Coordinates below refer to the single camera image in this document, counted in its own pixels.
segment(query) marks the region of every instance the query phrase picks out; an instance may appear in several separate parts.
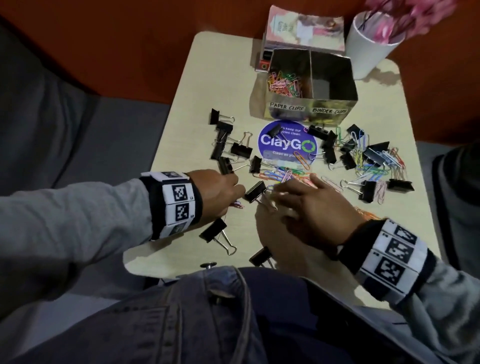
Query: hand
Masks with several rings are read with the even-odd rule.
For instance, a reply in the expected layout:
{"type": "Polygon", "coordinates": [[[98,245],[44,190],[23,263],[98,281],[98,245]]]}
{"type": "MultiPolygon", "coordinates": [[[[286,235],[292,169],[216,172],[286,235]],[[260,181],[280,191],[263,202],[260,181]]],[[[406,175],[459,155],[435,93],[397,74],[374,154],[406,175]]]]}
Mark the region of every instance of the hand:
{"type": "Polygon", "coordinates": [[[298,219],[282,218],[292,235],[326,253],[335,251],[336,255],[336,247],[365,220],[350,202],[315,174],[310,174],[310,180],[318,188],[290,180],[276,185],[271,198],[298,213],[298,219]]]}
{"type": "Polygon", "coordinates": [[[245,187],[231,173],[222,175],[216,170],[194,170],[187,173],[202,195],[203,211],[199,225],[205,225],[227,213],[228,206],[245,195],[245,187]]]}

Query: flower pot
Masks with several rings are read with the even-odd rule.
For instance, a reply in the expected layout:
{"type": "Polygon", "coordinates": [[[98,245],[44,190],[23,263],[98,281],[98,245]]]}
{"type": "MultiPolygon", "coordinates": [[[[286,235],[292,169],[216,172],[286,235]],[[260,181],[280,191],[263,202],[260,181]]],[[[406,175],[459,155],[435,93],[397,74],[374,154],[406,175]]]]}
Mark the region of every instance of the flower pot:
{"type": "Polygon", "coordinates": [[[373,37],[379,23],[389,15],[378,12],[366,22],[364,29],[359,30],[365,16],[368,16],[369,13],[361,12],[355,16],[345,44],[345,53],[351,59],[355,80],[365,78],[381,60],[405,39],[405,34],[400,34],[387,44],[374,41],[373,37]]]}

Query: wooden panel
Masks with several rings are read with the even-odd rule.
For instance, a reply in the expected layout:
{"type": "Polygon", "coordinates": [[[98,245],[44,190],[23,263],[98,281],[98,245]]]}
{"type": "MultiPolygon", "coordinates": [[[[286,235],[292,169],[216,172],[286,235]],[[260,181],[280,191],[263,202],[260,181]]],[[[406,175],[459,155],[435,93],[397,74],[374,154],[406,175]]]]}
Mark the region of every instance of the wooden panel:
{"type": "MultiPolygon", "coordinates": [[[[73,78],[101,95],[170,103],[196,33],[260,38],[266,0],[0,0],[0,14],[73,78]]],[[[351,19],[363,1],[279,0],[308,14],[351,19]]],[[[480,91],[480,2],[462,3],[428,35],[399,46],[400,66],[418,140],[458,142],[468,133],[480,91]]]]}

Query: table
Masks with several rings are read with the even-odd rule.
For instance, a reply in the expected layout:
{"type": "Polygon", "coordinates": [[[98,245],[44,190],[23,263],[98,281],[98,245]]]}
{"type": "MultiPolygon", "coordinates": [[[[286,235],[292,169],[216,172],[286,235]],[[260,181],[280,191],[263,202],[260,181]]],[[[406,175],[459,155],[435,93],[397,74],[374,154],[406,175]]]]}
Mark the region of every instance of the table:
{"type": "MultiPolygon", "coordinates": [[[[208,124],[211,108],[235,117],[234,138],[240,139],[244,131],[252,132],[252,156],[259,155],[258,134],[269,121],[261,118],[264,111],[261,86],[265,74],[256,73],[252,68],[258,42],[212,32],[195,36],[152,170],[218,169],[217,162],[210,160],[216,137],[214,126],[208,124]]],[[[366,205],[348,190],[344,191],[344,196],[354,206],[380,217],[388,216],[408,227],[439,256],[398,67],[384,60],[367,79],[356,84],[359,101],[341,124],[342,129],[355,123],[366,130],[372,143],[389,140],[390,146],[399,147],[415,191],[408,194],[387,192],[383,205],[376,202],[366,205]]],[[[312,170],[336,182],[355,178],[353,170],[330,171],[321,161],[314,162],[312,170]]],[[[237,174],[247,190],[259,181],[249,174],[248,167],[238,170],[237,174]]],[[[243,210],[230,208],[226,216],[226,233],[238,246],[234,255],[227,256],[215,242],[207,244],[198,236],[201,231],[195,230],[128,250],[123,257],[126,269],[137,275],[173,278],[195,272],[201,263],[210,261],[219,266],[251,266],[249,258],[263,243],[272,250],[283,271],[309,277],[350,303],[387,307],[360,287],[339,262],[330,261],[322,252],[289,235],[276,214],[268,213],[257,203],[243,201],[243,204],[243,210]]]]}

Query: round purple sticker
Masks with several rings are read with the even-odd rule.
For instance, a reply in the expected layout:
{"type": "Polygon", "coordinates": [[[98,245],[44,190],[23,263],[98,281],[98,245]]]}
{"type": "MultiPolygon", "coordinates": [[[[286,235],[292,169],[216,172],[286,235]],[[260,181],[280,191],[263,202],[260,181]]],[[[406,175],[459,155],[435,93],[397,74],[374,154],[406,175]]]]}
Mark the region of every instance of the round purple sticker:
{"type": "Polygon", "coordinates": [[[303,125],[290,120],[277,120],[266,125],[258,136],[258,149],[265,159],[264,162],[303,170],[299,160],[293,155],[293,152],[297,151],[311,164],[315,160],[318,146],[315,138],[305,130],[303,125]],[[282,127],[281,133],[271,138],[267,133],[279,124],[282,127]]]}

